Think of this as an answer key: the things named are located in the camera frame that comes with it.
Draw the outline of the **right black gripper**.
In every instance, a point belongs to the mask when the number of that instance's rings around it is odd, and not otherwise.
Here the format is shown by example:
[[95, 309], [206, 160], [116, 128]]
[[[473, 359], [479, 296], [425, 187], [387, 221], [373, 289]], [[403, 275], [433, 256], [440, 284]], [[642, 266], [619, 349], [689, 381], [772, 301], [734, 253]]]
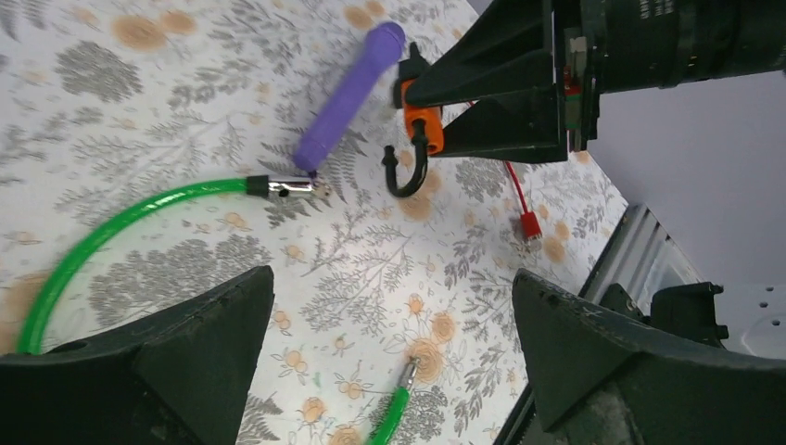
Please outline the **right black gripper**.
[[[597, 138], [603, 94], [785, 69], [782, 1], [493, 1], [406, 101], [425, 108], [550, 89], [552, 25], [572, 151]], [[552, 102], [478, 101], [444, 136], [438, 158], [567, 160]]]

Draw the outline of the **orange black padlock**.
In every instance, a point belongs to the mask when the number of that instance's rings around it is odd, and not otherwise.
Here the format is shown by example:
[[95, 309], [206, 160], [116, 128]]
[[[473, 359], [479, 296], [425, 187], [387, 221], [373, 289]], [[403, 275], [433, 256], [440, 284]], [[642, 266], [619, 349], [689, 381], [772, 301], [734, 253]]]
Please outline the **orange black padlock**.
[[440, 107], [421, 108], [411, 105], [405, 98], [409, 88], [430, 67], [422, 56], [417, 43], [409, 44], [409, 56], [398, 63], [398, 76], [391, 88], [392, 105], [403, 111], [404, 127], [414, 148], [414, 168], [410, 181], [399, 186], [395, 147], [384, 147], [382, 165], [386, 171], [387, 190], [391, 196], [406, 198], [414, 195], [423, 185], [428, 171], [428, 157], [444, 149], [445, 138]]

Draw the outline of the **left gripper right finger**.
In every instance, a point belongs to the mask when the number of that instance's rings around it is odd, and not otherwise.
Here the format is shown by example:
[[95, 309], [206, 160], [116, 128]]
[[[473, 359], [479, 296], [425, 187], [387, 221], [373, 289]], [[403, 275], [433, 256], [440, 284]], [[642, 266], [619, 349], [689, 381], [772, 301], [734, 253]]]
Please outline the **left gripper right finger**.
[[781, 444], [785, 363], [705, 346], [520, 270], [520, 444]]

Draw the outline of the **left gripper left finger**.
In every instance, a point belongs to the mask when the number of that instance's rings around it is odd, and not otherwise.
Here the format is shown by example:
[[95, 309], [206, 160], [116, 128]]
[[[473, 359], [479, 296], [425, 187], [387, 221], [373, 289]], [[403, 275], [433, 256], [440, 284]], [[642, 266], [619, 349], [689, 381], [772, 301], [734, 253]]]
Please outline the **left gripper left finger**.
[[1, 359], [5, 444], [232, 444], [273, 308], [255, 267], [42, 355]]

